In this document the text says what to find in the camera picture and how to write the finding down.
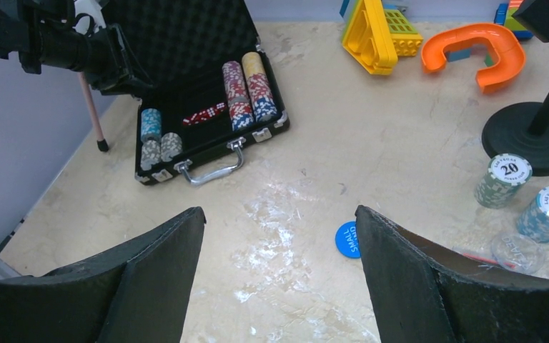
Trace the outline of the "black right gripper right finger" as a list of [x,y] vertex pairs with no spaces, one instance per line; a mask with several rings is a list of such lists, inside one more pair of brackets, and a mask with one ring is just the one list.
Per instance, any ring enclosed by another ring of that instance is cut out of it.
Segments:
[[382,342],[549,342],[549,279],[468,259],[366,206],[355,216]]

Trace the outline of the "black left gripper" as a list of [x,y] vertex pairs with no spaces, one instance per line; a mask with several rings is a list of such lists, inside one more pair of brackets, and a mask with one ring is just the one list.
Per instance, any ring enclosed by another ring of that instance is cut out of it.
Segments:
[[89,37],[89,62],[84,69],[92,89],[104,96],[128,94],[143,97],[154,82],[138,58],[119,24],[110,24]]

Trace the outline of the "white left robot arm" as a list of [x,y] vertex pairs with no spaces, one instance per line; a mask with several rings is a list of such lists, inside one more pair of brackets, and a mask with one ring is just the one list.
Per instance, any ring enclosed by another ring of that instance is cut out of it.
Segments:
[[139,96],[154,85],[108,1],[0,1],[0,59],[16,52],[22,69],[43,66],[81,72],[103,95]]

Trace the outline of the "green 20 chip stack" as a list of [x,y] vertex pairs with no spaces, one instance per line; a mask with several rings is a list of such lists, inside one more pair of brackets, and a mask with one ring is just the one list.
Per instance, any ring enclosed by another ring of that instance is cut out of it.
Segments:
[[531,163],[524,157],[498,154],[490,160],[486,173],[475,187],[475,199],[490,209],[506,207],[532,175]]

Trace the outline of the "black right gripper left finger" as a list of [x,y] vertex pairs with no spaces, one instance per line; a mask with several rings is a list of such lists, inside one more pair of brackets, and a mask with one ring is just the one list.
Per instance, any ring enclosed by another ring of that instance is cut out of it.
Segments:
[[205,224],[191,207],[43,276],[0,280],[0,342],[178,342]]

